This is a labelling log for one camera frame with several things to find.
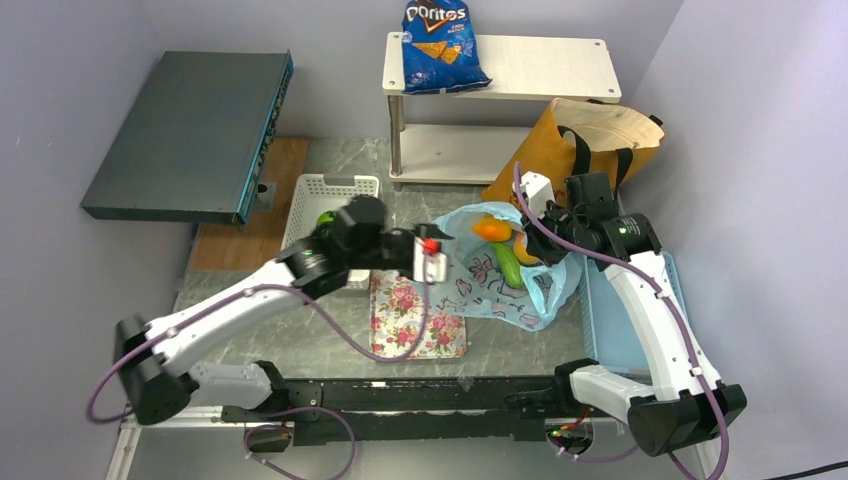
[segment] gray box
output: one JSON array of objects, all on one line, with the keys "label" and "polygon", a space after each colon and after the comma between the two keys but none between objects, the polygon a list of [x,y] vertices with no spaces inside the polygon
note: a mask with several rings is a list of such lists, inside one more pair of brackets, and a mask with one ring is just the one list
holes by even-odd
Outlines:
[{"label": "gray box", "polygon": [[98,219],[244,225],[291,75],[288,53],[165,52],[80,206]]}]

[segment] wooden surface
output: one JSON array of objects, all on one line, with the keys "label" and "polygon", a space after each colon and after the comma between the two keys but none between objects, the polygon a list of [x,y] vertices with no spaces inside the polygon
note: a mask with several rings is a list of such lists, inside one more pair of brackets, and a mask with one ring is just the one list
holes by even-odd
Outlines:
[{"label": "wooden surface", "polygon": [[[386,40],[383,92],[403,92],[401,36]],[[508,100],[621,100],[621,88],[607,44],[599,39],[477,35],[480,65],[492,83],[488,87],[452,94],[461,98]]]},{"label": "wooden surface", "polygon": [[393,182],[489,185],[530,132],[520,127],[407,124]]},{"label": "wooden surface", "polygon": [[262,172],[263,182],[276,182],[271,211],[250,215],[239,232],[235,227],[203,225],[189,265],[199,271],[256,270],[280,251],[297,177],[303,173],[309,141],[276,138]]}]

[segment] wall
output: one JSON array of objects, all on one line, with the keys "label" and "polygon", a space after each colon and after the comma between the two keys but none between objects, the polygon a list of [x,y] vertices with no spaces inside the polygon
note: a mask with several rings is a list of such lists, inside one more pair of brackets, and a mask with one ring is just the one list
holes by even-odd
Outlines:
[{"label": "wall", "polygon": [[83,406],[114,325],[173,302],[190,227],[78,207],[161,52],[135,0],[0,2],[0,478],[103,478],[117,427]]},{"label": "wall", "polygon": [[652,218],[701,344],[748,395],[731,479],[846,460],[845,45],[839,0],[687,0],[634,95],[668,137],[628,208]]},{"label": "wall", "polygon": [[[167,49],[291,49],[296,73],[279,124],[284,135],[388,137],[380,87],[386,34],[406,0],[142,0]],[[606,40],[621,88],[633,92],[682,0],[470,0],[478,34]],[[544,104],[413,99],[408,121],[532,125]]]}]

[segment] robotic arm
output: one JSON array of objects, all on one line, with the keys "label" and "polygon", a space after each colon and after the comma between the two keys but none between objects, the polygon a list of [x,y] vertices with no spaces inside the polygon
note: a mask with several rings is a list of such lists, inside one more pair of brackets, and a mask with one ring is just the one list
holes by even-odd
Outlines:
[{"label": "robotic arm", "polygon": [[380,200],[356,197],[336,212],[332,222],[319,225],[223,292],[147,324],[138,316],[121,320],[116,361],[164,335],[119,371],[138,422],[159,423],[187,406],[233,405],[259,413],[285,410],[287,391],[271,362],[235,366],[201,359],[271,315],[300,307],[303,295],[317,299],[344,287],[352,269],[398,270],[415,281],[444,282],[449,263],[439,240],[450,237],[429,224],[385,231],[385,217]]},{"label": "robotic arm", "polygon": [[[681,314],[682,309],[670,288],[661,246],[648,219],[638,213],[620,213],[605,173],[566,180],[570,210],[554,202],[550,180],[533,172],[521,177],[521,195],[536,220],[525,215],[522,222],[530,255],[551,265],[569,252],[539,223],[556,237],[617,260],[599,261],[598,268],[624,303],[651,373],[652,385],[645,385],[612,373],[592,359],[570,362],[555,371],[560,400],[599,408],[627,424],[636,443],[651,456],[717,437],[717,419],[703,385],[714,394],[728,425],[746,407],[747,399],[741,386],[722,382],[685,317],[687,337],[678,328],[665,297]],[[656,294],[626,266],[645,272],[663,286],[663,293]],[[697,367],[690,364],[687,342],[697,355]]]}]

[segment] white plastic basket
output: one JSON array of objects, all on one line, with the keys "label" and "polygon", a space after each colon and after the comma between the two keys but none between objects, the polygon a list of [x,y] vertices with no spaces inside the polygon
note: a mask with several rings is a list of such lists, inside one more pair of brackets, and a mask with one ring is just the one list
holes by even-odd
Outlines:
[{"label": "white plastic basket", "polygon": [[[380,179],[370,175],[334,177],[304,173],[297,178],[281,249],[312,233],[318,217],[327,210],[343,207],[357,195],[377,197],[379,193]],[[346,288],[367,290],[370,278],[370,270],[351,270]]]}]

